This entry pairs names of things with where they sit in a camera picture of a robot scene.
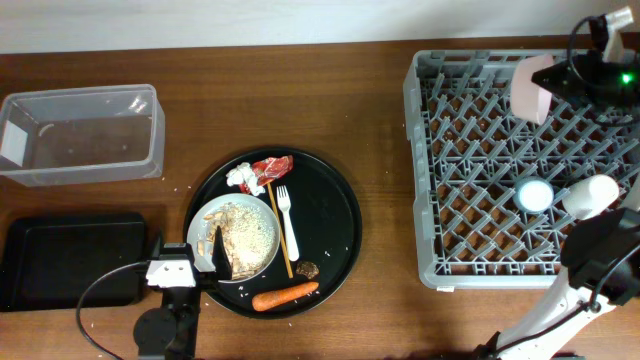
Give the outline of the pink bowl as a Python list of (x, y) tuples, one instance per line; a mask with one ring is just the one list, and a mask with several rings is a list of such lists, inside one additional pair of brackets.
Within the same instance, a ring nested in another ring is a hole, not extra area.
[(535, 84), (535, 72), (554, 64), (551, 54), (524, 59), (515, 68), (511, 82), (510, 105), (514, 116), (535, 125), (542, 125), (547, 118), (552, 94)]

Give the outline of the orange carrot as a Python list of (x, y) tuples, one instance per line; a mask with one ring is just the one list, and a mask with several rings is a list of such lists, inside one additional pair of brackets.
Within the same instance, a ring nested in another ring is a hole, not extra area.
[(261, 293), (253, 297), (252, 307), (258, 312), (267, 311), (313, 293), (318, 287), (318, 282), (306, 282), (285, 289)]

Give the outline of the brown food lump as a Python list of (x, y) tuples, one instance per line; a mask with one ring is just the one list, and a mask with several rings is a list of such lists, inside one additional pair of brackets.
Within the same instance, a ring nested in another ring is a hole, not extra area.
[(311, 280), (319, 274), (319, 267), (313, 262), (301, 261), (297, 264), (295, 272)]

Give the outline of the white tissue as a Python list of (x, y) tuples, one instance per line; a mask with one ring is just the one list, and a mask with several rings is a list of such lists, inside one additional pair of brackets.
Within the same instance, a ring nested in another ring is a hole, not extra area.
[(259, 196), (265, 192), (265, 188), (259, 184), (259, 177), (247, 162), (231, 169), (226, 174), (226, 183), (229, 187), (238, 186), (242, 193), (253, 196)]

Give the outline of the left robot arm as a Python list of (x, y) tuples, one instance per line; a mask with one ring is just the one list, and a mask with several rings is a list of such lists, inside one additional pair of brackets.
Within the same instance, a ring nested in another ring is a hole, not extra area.
[(232, 277), (224, 251), (222, 230), (217, 228), (211, 272), (195, 268), (195, 254), (188, 243), (167, 243), (161, 239), (147, 266), (147, 285), (162, 292), (158, 308), (144, 312), (136, 321), (133, 337), (140, 359), (194, 359), (201, 294), (217, 291), (219, 282)]

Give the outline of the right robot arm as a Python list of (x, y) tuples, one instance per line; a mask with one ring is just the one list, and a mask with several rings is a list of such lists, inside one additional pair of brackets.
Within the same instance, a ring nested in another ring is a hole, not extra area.
[[(548, 55), (521, 61), (512, 78), (514, 115), (543, 123), (552, 96), (569, 102), (639, 107), (639, 66), (624, 59), (620, 31), (633, 23), (630, 7), (584, 18), (593, 49), (565, 61)], [(618, 185), (595, 175), (569, 187), (562, 205), (578, 219), (561, 250), (559, 274), (541, 300), (515, 326), (497, 332), (471, 354), (474, 359), (556, 359), (561, 348), (598, 317), (639, 295), (639, 188), (620, 207), (606, 208)]]

